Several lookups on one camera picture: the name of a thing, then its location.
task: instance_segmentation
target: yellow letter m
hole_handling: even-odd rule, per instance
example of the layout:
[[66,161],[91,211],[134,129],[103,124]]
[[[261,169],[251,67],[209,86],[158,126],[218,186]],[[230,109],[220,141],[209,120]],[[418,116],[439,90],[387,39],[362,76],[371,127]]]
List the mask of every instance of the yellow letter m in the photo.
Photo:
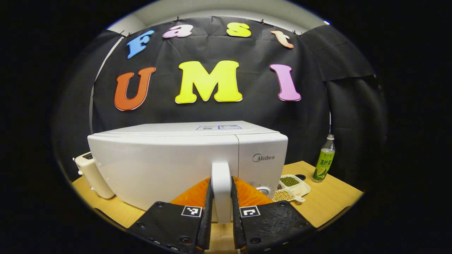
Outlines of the yellow letter m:
[[179,65],[183,70],[180,94],[176,96],[176,103],[193,103],[193,84],[204,101],[208,101],[213,89],[218,84],[218,92],[213,96],[219,102],[241,101],[242,94],[237,89],[235,70],[238,62],[220,61],[213,71],[208,74],[198,61],[184,62]]

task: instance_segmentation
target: pink letter i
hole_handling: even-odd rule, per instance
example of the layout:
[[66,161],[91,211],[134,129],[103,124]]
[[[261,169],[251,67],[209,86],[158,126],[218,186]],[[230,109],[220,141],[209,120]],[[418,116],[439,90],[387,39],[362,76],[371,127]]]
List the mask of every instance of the pink letter i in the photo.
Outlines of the pink letter i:
[[278,76],[279,87],[281,92],[278,94],[280,100],[284,101],[298,101],[301,100],[301,95],[295,90],[295,86],[290,76],[291,67],[282,64],[272,64],[270,69],[276,72]]

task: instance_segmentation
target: microwave knob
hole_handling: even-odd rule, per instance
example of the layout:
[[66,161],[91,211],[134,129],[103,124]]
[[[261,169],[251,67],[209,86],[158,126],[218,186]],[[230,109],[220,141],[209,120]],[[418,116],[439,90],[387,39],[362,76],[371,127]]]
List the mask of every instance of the microwave knob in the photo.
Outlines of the microwave knob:
[[270,188],[269,187],[261,186],[261,187],[257,187],[256,189],[258,191],[264,193],[265,195],[268,195],[270,193]]

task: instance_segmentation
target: green tea bottle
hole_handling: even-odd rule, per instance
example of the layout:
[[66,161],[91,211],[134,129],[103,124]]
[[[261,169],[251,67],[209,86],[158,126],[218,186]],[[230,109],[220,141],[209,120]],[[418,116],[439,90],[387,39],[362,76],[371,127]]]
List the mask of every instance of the green tea bottle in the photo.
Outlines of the green tea bottle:
[[320,150],[319,161],[314,170],[314,175],[312,176],[312,181],[314,183],[321,183],[325,179],[326,173],[330,169],[331,162],[333,162],[334,152],[336,151],[334,147],[334,135],[329,134],[326,138],[326,143],[322,146]]

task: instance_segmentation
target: wooden table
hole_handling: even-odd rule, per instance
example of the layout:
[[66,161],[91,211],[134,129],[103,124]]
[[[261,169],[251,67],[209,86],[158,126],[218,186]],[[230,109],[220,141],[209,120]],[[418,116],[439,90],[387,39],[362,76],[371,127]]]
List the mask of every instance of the wooden table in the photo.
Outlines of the wooden table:
[[[332,175],[327,175],[322,183],[312,182],[315,167],[304,161],[285,165],[282,174],[303,174],[311,191],[303,196],[306,201],[291,204],[316,228],[330,221],[345,208],[353,205],[363,194]],[[145,211],[131,206],[118,197],[104,199],[93,192],[83,177],[72,183],[74,189],[91,207],[98,208],[117,223],[128,228],[137,221]],[[232,223],[212,223],[210,249],[206,253],[236,254]]]

